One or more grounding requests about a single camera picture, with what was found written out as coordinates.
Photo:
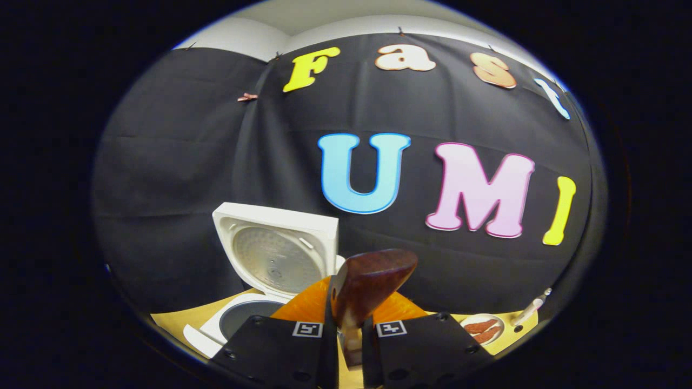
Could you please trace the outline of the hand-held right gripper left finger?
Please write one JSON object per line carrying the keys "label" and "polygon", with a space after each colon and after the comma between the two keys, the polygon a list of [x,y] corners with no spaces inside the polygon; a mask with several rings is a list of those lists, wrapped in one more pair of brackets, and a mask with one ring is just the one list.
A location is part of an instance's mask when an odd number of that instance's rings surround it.
{"label": "hand-held right gripper left finger", "polygon": [[208,323],[222,344],[212,357],[244,388],[337,388],[337,330],[326,277],[282,305],[266,296],[225,308]]}

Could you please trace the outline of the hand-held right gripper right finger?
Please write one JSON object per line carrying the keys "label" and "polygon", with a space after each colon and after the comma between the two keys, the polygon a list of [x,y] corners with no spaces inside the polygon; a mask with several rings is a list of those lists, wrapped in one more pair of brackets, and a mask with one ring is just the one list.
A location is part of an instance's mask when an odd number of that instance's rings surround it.
{"label": "hand-held right gripper right finger", "polygon": [[374,323],[362,329],[366,388],[465,388],[495,361],[448,312]]}

